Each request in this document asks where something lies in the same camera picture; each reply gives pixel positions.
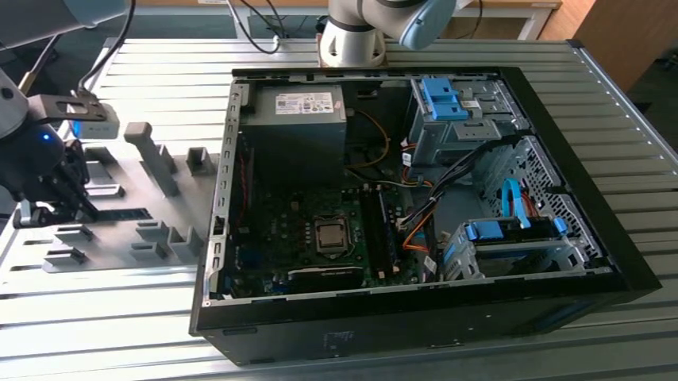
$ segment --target blue led light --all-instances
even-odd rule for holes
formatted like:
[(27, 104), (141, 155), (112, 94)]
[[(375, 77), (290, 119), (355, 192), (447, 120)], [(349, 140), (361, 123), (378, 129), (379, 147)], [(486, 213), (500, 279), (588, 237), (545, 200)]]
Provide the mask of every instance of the blue led light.
[(74, 121), (74, 135), (80, 137), (82, 124), (80, 121)]

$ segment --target robot end effector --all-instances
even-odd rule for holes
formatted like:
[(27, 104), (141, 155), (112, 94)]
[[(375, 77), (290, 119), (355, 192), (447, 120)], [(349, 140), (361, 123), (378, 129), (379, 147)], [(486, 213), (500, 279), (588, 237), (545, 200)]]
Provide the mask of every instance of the robot end effector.
[[(124, 12), (126, 0), (0, 1), (0, 50), (95, 26)], [(0, 187), (22, 202), (18, 229), (98, 218), (84, 189), (90, 174), (80, 141), (63, 141), (50, 125), (66, 120), (106, 121), (96, 96), (86, 91), (78, 98), (26, 98), (0, 70)]]
[(447, 26), (455, 0), (331, 0), (321, 42), (330, 67), (374, 67), (386, 58), (383, 34), (405, 47), (430, 46)]

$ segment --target aluminum slotted table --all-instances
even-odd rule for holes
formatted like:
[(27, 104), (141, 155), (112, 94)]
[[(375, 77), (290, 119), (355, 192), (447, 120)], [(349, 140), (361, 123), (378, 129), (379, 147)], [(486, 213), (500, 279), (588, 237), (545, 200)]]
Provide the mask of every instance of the aluminum slotted table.
[[(194, 266), (46, 274), (48, 234), (0, 236), (0, 378), (678, 379), (678, 159), (585, 49), (565, 42), (391, 44), (393, 66), (518, 66), (660, 276), (664, 289), (546, 336), (434, 351), (238, 368), (189, 336)], [(241, 40), (128, 40), (95, 82), (120, 123), (169, 147), (219, 151), (239, 67), (314, 67), (313, 40), (267, 56)]]

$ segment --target motherboard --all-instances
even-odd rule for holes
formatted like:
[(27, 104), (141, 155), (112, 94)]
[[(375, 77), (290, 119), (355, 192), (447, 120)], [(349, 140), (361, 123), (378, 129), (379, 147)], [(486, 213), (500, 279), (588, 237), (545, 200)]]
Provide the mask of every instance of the motherboard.
[(417, 258), (401, 249), (405, 213), (391, 186), (255, 191), (238, 223), (234, 296), (418, 283)]

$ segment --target power cable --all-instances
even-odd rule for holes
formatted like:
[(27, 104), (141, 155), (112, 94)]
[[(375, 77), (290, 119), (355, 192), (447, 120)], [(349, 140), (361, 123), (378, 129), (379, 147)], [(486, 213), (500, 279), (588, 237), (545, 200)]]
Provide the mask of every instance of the power cable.
[(86, 89), (86, 82), (95, 76), (96, 73), (100, 72), (106, 63), (111, 60), (111, 57), (114, 56), (114, 54), (116, 54), (118, 50), (123, 46), (123, 43), (126, 42), (127, 38), (127, 33), (130, 32), (131, 21), (135, 18), (135, 10), (137, 10), (137, 0), (130, 0), (130, 11), (127, 12), (126, 24), (123, 25), (123, 29), (120, 31), (120, 35), (118, 36), (116, 42), (108, 49), (108, 52), (106, 52), (104, 56), (96, 63), (95, 67), (92, 67), (92, 69), (87, 72), (87, 74), (83, 76), (83, 78), (80, 78), (80, 81), (78, 82), (78, 94), (80, 95), (92, 94), (91, 91)]

